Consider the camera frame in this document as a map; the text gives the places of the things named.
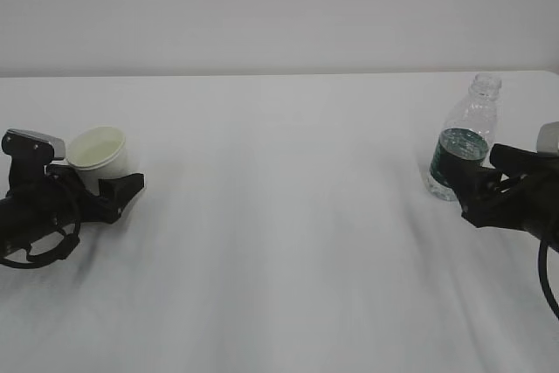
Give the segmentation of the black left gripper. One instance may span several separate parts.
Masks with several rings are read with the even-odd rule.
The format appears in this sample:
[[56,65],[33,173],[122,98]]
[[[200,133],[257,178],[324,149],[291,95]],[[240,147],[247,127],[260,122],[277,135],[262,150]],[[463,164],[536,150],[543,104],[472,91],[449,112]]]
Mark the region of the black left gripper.
[[11,187],[1,200],[1,236],[49,234],[68,224],[113,224],[128,204],[144,189],[142,173],[98,181],[94,195],[77,172],[50,165],[39,179]]

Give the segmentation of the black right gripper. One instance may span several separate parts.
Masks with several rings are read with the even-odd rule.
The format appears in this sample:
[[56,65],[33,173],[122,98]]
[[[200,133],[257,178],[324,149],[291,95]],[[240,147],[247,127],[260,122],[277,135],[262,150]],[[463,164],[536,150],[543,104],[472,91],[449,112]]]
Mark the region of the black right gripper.
[[458,198],[462,218],[477,228],[525,231],[558,250],[558,174],[535,152],[500,145],[500,170],[455,155],[440,172]]

